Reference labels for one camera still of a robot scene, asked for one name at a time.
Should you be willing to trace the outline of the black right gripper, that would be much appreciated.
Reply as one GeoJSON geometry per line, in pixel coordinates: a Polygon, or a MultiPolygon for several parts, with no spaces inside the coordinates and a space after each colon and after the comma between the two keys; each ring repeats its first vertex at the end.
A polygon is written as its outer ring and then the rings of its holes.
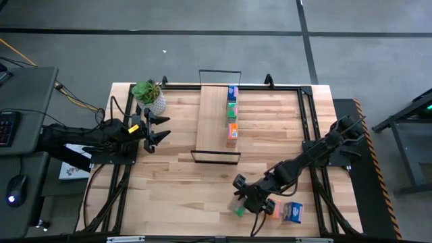
{"type": "Polygon", "coordinates": [[[255,184],[247,184],[246,178],[238,174],[233,181],[233,186],[236,188],[234,196],[237,199],[246,198],[245,208],[251,213],[259,214],[263,211],[265,214],[271,215],[275,203],[271,199],[268,199],[270,193],[263,190],[261,184],[261,180],[255,184]]]}

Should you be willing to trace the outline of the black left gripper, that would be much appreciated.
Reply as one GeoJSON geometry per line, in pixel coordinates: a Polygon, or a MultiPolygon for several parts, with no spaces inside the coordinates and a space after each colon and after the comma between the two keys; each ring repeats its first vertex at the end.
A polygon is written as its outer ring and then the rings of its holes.
{"type": "Polygon", "coordinates": [[[144,139],[144,149],[148,153],[155,152],[157,146],[171,131],[154,132],[151,124],[159,125],[170,120],[169,117],[154,115],[149,108],[143,110],[145,120],[141,120],[139,114],[132,115],[131,126],[128,129],[135,140],[144,139]]]}

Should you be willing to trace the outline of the green mini cereal box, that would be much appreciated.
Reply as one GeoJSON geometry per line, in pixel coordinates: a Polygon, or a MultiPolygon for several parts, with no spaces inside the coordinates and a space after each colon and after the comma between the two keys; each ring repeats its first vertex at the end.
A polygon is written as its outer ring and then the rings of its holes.
{"type": "Polygon", "coordinates": [[[233,196],[232,200],[227,206],[227,209],[236,214],[239,218],[243,217],[245,212],[244,202],[246,198],[238,195],[233,196]]]}
{"type": "Polygon", "coordinates": [[[227,103],[226,116],[227,116],[227,123],[228,124],[234,124],[237,122],[237,118],[238,118],[238,104],[237,103],[232,103],[232,102],[227,103]]]}

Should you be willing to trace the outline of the orange mini cereal box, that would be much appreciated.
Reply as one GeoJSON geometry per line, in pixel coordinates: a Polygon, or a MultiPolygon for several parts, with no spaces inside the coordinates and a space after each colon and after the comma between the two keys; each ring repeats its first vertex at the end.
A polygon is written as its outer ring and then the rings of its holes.
{"type": "Polygon", "coordinates": [[[230,123],[227,125],[227,147],[235,147],[238,141],[238,124],[230,123]]]}
{"type": "Polygon", "coordinates": [[[270,215],[270,217],[273,219],[281,219],[281,214],[283,212],[281,201],[274,198],[272,198],[271,200],[275,203],[275,206],[273,213],[270,215]]]}

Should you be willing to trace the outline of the green plant white patterned pot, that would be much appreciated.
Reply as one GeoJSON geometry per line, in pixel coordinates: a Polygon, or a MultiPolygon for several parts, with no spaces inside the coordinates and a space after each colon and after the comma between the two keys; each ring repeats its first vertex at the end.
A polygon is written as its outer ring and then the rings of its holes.
{"type": "Polygon", "coordinates": [[[142,110],[149,109],[153,114],[161,115],[166,108],[166,99],[160,84],[152,79],[137,82],[132,88],[132,94],[142,110]]]}

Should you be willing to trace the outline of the white printed cardboard box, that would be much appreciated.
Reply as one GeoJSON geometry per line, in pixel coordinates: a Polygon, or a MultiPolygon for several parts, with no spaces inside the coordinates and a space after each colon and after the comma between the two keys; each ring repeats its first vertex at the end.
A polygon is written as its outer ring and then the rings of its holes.
{"type": "MultiPolygon", "coordinates": [[[[66,147],[72,149],[74,152],[80,153],[87,158],[91,158],[92,155],[83,151],[83,146],[76,144],[66,144],[66,147]]],[[[63,162],[61,164],[61,169],[59,172],[60,180],[79,180],[79,179],[88,179],[90,173],[86,172],[82,169],[78,169],[77,167],[71,166],[70,164],[63,162]]]]}

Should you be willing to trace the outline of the black platform hazard striped edge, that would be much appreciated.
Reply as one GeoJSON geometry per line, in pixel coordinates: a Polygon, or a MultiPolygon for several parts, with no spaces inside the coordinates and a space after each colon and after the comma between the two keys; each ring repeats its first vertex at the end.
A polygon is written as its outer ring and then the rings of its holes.
{"type": "Polygon", "coordinates": [[[360,122],[365,138],[350,147],[361,155],[350,170],[356,204],[364,234],[376,238],[401,240],[402,235],[384,182],[366,121],[360,122]]]}

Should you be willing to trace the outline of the grey desk top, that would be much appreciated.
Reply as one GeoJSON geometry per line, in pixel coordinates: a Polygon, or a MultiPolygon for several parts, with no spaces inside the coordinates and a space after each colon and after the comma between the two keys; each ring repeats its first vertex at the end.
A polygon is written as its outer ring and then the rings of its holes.
{"type": "Polygon", "coordinates": [[[24,237],[28,228],[36,225],[43,205],[41,193],[48,164],[49,156],[44,152],[0,157],[0,240],[24,237]],[[7,185],[19,174],[27,177],[26,200],[18,207],[10,207],[7,185]]]}
{"type": "Polygon", "coordinates": [[[24,155],[36,150],[59,70],[21,67],[9,72],[0,86],[0,112],[19,111],[21,116],[11,146],[0,147],[0,156],[24,155]]]}

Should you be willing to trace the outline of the black backlit keyboard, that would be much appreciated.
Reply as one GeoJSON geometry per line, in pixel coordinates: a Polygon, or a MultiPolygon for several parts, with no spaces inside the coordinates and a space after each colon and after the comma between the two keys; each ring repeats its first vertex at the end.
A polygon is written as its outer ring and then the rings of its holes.
{"type": "Polygon", "coordinates": [[[19,111],[2,111],[0,113],[0,147],[10,147],[21,119],[19,111]]]}

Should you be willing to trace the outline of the black computer mouse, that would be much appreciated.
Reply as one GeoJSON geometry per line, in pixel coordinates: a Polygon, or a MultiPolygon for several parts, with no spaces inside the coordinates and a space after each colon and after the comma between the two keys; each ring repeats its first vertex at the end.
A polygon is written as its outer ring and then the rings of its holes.
{"type": "Polygon", "coordinates": [[[16,175],[7,184],[6,201],[10,207],[20,207],[26,201],[28,177],[16,175]]]}

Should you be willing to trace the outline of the small black device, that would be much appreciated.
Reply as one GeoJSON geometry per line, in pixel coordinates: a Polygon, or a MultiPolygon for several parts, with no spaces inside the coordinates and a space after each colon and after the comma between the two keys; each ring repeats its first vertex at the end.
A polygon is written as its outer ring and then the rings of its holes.
{"type": "Polygon", "coordinates": [[[0,87],[2,87],[13,76],[14,75],[8,70],[8,68],[0,63],[0,87]]]}

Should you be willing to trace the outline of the black aluminium table frame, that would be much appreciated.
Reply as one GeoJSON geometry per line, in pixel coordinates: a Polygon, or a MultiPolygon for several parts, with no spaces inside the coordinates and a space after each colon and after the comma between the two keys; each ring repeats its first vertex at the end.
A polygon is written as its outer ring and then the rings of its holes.
{"type": "MultiPolygon", "coordinates": [[[[250,182],[272,165],[302,152],[304,132],[296,90],[240,90],[237,150],[239,164],[195,163],[200,105],[200,84],[167,84],[167,107],[162,116],[171,119],[155,131],[171,130],[148,154],[139,146],[132,166],[120,233],[127,235],[249,236],[254,214],[239,218],[228,210],[234,195],[232,181],[239,173],[250,182]]],[[[336,121],[328,85],[292,85],[311,88],[319,130],[323,136],[336,121]]],[[[362,232],[350,176],[345,169],[327,169],[333,201],[351,226],[362,232]]],[[[113,166],[106,165],[94,177],[86,201],[88,223],[107,200],[113,166]]],[[[258,236],[319,236],[317,213],[309,170],[303,170],[298,191],[292,197],[271,196],[282,203],[304,205],[302,223],[282,223],[267,218],[258,236]]]]}

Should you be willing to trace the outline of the wooden shelf black metal frame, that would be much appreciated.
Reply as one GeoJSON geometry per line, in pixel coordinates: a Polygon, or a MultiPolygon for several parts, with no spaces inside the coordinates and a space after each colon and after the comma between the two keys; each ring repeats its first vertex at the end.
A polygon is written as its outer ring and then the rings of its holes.
{"type": "Polygon", "coordinates": [[[237,165],[241,153],[227,146],[227,93],[229,83],[200,83],[195,163],[237,165]]]}

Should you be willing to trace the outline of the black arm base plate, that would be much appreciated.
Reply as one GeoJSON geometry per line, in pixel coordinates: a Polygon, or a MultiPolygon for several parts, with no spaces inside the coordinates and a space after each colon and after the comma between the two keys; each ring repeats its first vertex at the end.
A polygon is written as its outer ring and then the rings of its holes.
{"type": "MultiPolygon", "coordinates": [[[[303,151],[308,150],[313,145],[313,143],[314,143],[313,141],[303,141],[302,150],[303,151]]],[[[328,166],[343,167],[343,166],[351,165],[349,156],[346,153],[346,151],[348,151],[348,147],[346,146],[338,147],[329,157],[328,166]]]]}
{"type": "Polygon", "coordinates": [[[114,155],[105,152],[91,152],[90,163],[108,165],[133,165],[136,162],[136,152],[128,155],[114,155]]]}

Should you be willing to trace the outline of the grey table black frame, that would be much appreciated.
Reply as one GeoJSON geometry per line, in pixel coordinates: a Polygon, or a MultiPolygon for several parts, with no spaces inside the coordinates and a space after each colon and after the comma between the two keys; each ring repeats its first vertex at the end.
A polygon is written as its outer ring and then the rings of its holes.
{"type": "Polygon", "coordinates": [[[397,144],[410,182],[394,190],[395,195],[432,191],[423,165],[432,165],[432,88],[414,98],[399,112],[372,127],[375,133],[389,128],[397,144]]]}

